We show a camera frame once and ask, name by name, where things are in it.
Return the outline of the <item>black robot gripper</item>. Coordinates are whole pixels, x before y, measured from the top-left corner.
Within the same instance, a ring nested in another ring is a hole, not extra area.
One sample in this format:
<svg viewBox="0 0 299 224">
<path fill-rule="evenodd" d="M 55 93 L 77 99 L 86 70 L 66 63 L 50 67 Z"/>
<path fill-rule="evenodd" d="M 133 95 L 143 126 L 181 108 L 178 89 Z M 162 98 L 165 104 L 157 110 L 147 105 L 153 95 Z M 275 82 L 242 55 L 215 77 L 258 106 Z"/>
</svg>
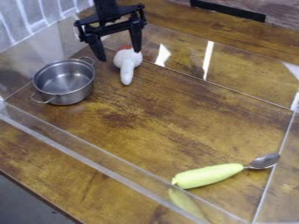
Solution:
<svg viewBox="0 0 299 224">
<path fill-rule="evenodd" d="M 101 61 L 106 61 L 107 56 L 99 36 L 103 37 L 115 32 L 130 30 L 135 52 L 142 51 L 143 28 L 146 26 L 145 7 L 142 3 L 125 6 L 118 3 L 95 3 L 97 12 L 75 21 L 79 40 L 89 43 Z"/>
</svg>

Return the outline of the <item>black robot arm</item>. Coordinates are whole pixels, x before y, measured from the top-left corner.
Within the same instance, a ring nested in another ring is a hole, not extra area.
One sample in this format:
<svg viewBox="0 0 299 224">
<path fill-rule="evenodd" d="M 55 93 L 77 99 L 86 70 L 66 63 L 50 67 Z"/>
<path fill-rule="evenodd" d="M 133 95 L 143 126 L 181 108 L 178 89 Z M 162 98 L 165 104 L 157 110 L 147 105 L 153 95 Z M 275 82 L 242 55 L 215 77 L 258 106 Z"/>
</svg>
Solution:
<svg viewBox="0 0 299 224">
<path fill-rule="evenodd" d="M 143 28 L 147 25 L 145 8 L 139 3 L 119 5 L 118 0 L 94 0 L 97 12 L 77 20 L 79 41 L 86 42 L 101 61 L 107 60 L 102 37 L 129 31 L 137 53 L 142 51 Z"/>
</svg>

